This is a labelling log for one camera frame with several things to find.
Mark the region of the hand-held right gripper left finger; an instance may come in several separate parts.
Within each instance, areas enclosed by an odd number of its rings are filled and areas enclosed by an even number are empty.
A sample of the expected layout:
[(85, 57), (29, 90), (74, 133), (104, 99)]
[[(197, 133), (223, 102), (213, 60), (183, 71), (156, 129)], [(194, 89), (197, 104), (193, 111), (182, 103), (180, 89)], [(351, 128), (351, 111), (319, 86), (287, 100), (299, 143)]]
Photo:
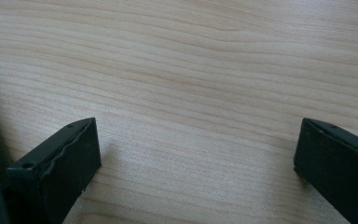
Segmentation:
[(25, 198), (34, 224), (62, 224), (101, 165), (96, 119), (82, 119), (11, 165), (8, 182)]

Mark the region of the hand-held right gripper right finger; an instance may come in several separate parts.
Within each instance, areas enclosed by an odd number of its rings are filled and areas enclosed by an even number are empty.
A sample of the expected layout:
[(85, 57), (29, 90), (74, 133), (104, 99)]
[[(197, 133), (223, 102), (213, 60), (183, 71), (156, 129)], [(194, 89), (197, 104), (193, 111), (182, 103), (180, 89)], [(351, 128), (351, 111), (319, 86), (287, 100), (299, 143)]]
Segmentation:
[(304, 118), (294, 170), (351, 224), (358, 224), (358, 136), (336, 125)]

